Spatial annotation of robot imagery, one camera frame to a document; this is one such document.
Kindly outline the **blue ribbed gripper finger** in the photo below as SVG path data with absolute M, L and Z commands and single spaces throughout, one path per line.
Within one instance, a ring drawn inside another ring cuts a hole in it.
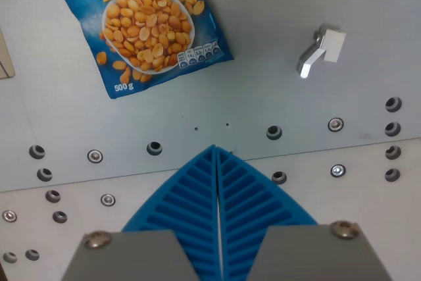
M 216 148 L 175 172 L 120 232 L 86 234 L 63 280 L 221 280 Z
M 251 165 L 216 150 L 225 280 L 390 280 L 360 226 L 317 223 Z

